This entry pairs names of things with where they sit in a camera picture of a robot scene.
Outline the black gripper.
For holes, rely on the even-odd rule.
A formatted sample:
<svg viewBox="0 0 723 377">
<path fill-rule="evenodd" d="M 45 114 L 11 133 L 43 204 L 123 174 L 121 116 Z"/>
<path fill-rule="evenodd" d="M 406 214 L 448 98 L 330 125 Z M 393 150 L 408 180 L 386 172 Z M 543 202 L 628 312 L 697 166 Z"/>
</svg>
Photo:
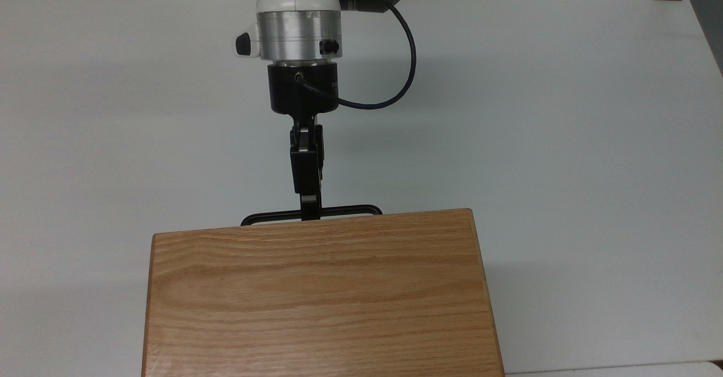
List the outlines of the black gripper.
<svg viewBox="0 0 723 377">
<path fill-rule="evenodd" d="M 268 66 L 269 101 L 277 114 L 291 116 L 291 170 L 299 195 L 300 219 L 319 220 L 325 160 L 324 130 L 311 121 L 338 108 L 338 73 L 335 63 L 315 66 Z"/>
</svg>

